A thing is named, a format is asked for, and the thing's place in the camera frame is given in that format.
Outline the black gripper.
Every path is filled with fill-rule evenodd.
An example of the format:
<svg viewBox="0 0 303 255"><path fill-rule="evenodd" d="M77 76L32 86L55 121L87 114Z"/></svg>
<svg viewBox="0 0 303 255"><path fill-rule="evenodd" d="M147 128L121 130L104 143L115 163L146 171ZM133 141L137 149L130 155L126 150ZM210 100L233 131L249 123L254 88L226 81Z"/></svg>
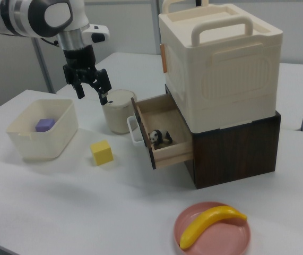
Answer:
<svg viewBox="0 0 303 255"><path fill-rule="evenodd" d="M95 67L96 57L93 46L88 45L77 50L63 50L66 64L63 71L67 84L72 84L78 99L85 97L81 83L92 85L98 93L100 104L103 106L108 102L107 94L112 89L107 71L97 70Z"/></svg>

